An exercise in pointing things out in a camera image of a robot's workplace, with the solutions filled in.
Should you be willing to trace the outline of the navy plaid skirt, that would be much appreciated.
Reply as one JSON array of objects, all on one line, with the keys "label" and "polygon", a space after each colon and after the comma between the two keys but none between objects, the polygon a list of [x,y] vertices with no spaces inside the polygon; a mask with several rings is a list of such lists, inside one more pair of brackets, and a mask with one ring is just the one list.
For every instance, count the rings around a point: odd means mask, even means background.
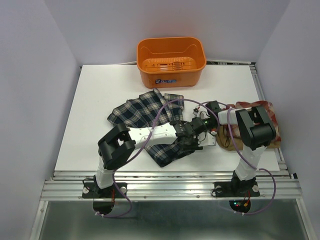
[{"label": "navy plaid skirt", "polygon": [[[125,103],[114,108],[107,117],[107,121],[113,126],[125,124],[128,128],[151,127],[164,104],[174,99],[183,98],[184,96],[179,94],[162,94],[158,89],[154,88],[139,95],[138,98],[128,99]],[[184,102],[181,100],[168,104],[161,111],[156,125],[160,126],[171,121],[182,121],[184,108]],[[193,153],[193,151],[182,151],[178,143],[147,146],[145,150],[161,168]]]}]

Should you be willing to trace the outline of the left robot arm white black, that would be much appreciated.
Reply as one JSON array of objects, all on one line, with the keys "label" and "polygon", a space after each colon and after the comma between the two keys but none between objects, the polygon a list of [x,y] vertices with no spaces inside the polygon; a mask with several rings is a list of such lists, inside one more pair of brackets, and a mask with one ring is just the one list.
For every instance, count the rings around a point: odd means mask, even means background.
[{"label": "left robot arm white black", "polygon": [[180,120],[145,128],[117,124],[97,143],[99,166],[94,175],[95,193],[100,197],[111,193],[111,186],[114,185],[113,174],[127,164],[135,150],[177,143],[183,152],[191,153],[203,149],[198,135],[189,122]]}]

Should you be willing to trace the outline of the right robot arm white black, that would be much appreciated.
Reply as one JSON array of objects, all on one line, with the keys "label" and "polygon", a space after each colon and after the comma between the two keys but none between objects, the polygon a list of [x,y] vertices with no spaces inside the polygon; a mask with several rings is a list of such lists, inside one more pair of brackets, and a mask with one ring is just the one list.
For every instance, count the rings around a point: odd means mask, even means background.
[{"label": "right robot arm white black", "polygon": [[258,165],[262,154],[277,135],[272,120],[261,105],[240,109],[230,107],[223,110],[217,101],[211,101],[205,106],[208,108],[206,118],[194,112],[191,126],[195,127],[195,133],[209,133],[226,125],[240,157],[231,180],[215,182],[212,193],[217,198],[258,197]]}]

